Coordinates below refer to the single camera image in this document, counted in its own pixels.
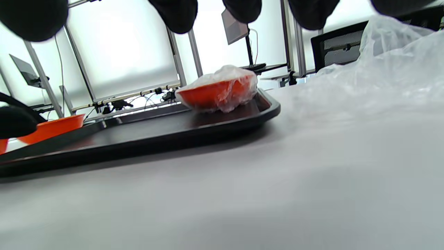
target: plastic wrap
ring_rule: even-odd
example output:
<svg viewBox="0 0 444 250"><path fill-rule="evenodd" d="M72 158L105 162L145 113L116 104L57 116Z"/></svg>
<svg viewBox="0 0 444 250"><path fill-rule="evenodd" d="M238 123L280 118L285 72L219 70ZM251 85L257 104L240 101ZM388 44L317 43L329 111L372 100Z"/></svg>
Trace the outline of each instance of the plastic wrap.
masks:
<svg viewBox="0 0 444 250"><path fill-rule="evenodd" d="M297 85L299 121L328 123L444 107L444 33L374 16L360 56Z"/></svg>
<svg viewBox="0 0 444 250"><path fill-rule="evenodd" d="M230 112L256 94L258 78L250 70L223 66L176 91L176 98L199 112Z"/></svg>

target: metal frame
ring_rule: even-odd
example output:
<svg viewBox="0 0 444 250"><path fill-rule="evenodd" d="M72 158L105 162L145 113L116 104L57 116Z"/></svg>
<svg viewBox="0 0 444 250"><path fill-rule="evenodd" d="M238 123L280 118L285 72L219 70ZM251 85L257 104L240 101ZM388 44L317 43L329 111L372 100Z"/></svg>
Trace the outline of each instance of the metal frame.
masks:
<svg viewBox="0 0 444 250"><path fill-rule="evenodd" d="M282 28L284 29L285 57L287 59L287 70L294 69L293 47L291 39L289 6L287 0L281 0Z"/></svg>
<svg viewBox="0 0 444 250"><path fill-rule="evenodd" d="M132 90L132 91L126 91L123 93L119 93L117 95L112 95L112 96L107 96L107 97L102 97L96 100L96 102L101 102L101 101L107 101L110 98L115 98L115 97L119 97L119 96L125 96L125 95L129 95L129 94L136 94L139 95L140 93L143 93L144 91L146 91L147 89L156 89L156 88L163 88L165 86L168 86L168 88L175 88L175 87L180 87L180 81L171 81L171 82L167 82L167 83L162 83L162 84L157 84L154 86L150 86L149 88L141 88L141 89L136 89L136 90Z"/></svg>
<svg viewBox="0 0 444 250"><path fill-rule="evenodd" d="M71 44L71 48L74 53L75 60L77 61L77 64L79 65L80 72L82 73L82 77L83 77L83 80L85 81L85 85L88 90L91 101L96 101L96 97L95 97L94 91L92 90L92 87L91 87L91 84L90 84L90 81L88 78L88 74L86 73L85 64L83 64L83 60L82 60L82 57L80 56L79 49L77 48L77 45L75 44L75 41L72 38L72 35L71 35L71 32L69 31L68 26L64 25L63 28L65 30L66 36L68 37L68 41Z"/></svg>
<svg viewBox="0 0 444 250"><path fill-rule="evenodd" d="M65 86L60 85L59 89L62 92L63 98L64 98L65 103L66 103L66 107L68 107L69 113L72 116L75 115L75 112L72 111L72 108L73 108L72 102L71 102L71 99L69 98L68 91L66 90Z"/></svg>
<svg viewBox="0 0 444 250"><path fill-rule="evenodd" d="M75 6L79 6L79 5L87 3L87 2L90 2L90 1L89 0L80 0L80 1L74 2L72 4L68 4L68 8L73 8Z"/></svg>
<svg viewBox="0 0 444 250"><path fill-rule="evenodd" d="M188 32L188 38L190 39L191 52L193 53L194 65L196 66L197 77L203 76L202 64L200 63L199 50L197 49L196 37L194 36L194 30L191 29Z"/></svg>
<svg viewBox="0 0 444 250"><path fill-rule="evenodd" d="M302 40L302 27L299 25L296 19L294 20L294 31L296 35L296 50L299 75L303 77L307 74L307 68L305 65L304 42Z"/></svg>
<svg viewBox="0 0 444 250"><path fill-rule="evenodd" d="M176 37L174 33L165 25L168 39L170 40L171 51L173 53L174 65L176 66L176 72L179 74L180 86L186 86L185 72L182 67L182 60L180 59L179 49L177 47Z"/></svg>
<svg viewBox="0 0 444 250"><path fill-rule="evenodd" d="M3 70L1 69L1 67L0 67L0 77L3 79L4 85L6 86L6 89L8 90L9 95L10 95L11 97L14 97L14 94L12 93L12 88L11 88L11 86L9 85L8 80L6 79L6 76L5 76L5 74L3 73Z"/></svg>
<svg viewBox="0 0 444 250"><path fill-rule="evenodd" d="M32 47L30 42L25 41L25 40L23 40L23 42L25 43L26 49L28 50L28 53L29 53L29 56L31 57L32 62L34 63L34 66L37 69L37 73L39 74L40 80L42 81L42 86L46 90L46 92L48 93L49 99L51 100L52 106L54 107L54 110L57 113L57 116L59 118L64 117L62 109L60 108L59 102L57 101L57 98L56 98L56 96L55 96L54 92L52 91L52 88L49 84L49 81L46 78L46 74L43 70L43 67L42 67L40 61L39 61L36 51L34 50L34 48Z"/></svg>
<svg viewBox="0 0 444 250"><path fill-rule="evenodd" d="M95 121L95 120L103 120L105 118L108 117L113 117L113 116L118 116L118 115L122 115L122 114L126 114L126 113L131 113L131 112L137 112L137 111L143 111L145 109L152 109L157 107L158 109L161 109L164 106L170 106L170 105L175 105L177 104L177 102L173 102L173 103L160 103L160 104L155 104L155 105L147 105L146 107L140 107L140 108L135 108L135 109L126 109L126 110L120 110L114 113L109 113L106 115L98 115L96 117L91 117L91 118L87 118L84 122L89 122L89 121Z"/></svg>

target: bowl covered in plastic wrap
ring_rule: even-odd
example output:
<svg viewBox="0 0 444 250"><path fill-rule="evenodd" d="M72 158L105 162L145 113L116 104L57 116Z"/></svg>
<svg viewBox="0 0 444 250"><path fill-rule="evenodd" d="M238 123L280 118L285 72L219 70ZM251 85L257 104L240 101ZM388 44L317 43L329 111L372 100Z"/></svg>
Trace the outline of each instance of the bowl covered in plastic wrap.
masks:
<svg viewBox="0 0 444 250"><path fill-rule="evenodd" d="M254 72L226 65L177 90L176 98L199 112L227 113L250 101L256 94L257 84Z"/></svg>

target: desk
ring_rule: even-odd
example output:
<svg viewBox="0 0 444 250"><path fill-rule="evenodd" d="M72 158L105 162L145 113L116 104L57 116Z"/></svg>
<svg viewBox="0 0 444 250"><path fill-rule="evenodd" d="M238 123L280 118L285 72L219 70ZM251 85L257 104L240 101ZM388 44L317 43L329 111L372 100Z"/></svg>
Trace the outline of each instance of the desk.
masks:
<svg viewBox="0 0 444 250"><path fill-rule="evenodd" d="M1 184L0 249L442 249L444 119L307 128L301 86L236 142Z"/></svg>
<svg viewBox="0 0 444 250"><path fill-rule="evenodd" d="M287 67L287 64L276 64L276 65L268 65L264 68L261 69L257 69L257 70L253 70L253 72L256 73L256 75L260 75L264 72L270 71L270 70L274 70L274 69L279 69L279 68L283 68L283 67Z"/></svg>

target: chair backrest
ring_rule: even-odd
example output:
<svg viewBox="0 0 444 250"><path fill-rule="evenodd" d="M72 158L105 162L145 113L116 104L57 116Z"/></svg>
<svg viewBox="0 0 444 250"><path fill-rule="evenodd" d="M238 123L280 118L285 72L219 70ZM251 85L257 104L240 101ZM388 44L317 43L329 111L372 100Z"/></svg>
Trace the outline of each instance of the chair backrest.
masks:
<svg viewBox="0 0 444 250"><path fill-rule="evenodd" d="M412 14L397 17L401 22L438 30L444 16L443 6L423 9ZM316 72L332 65L344 65L359 57L362 33L368 21L353 24L315 36L311 39Z"/></svg>

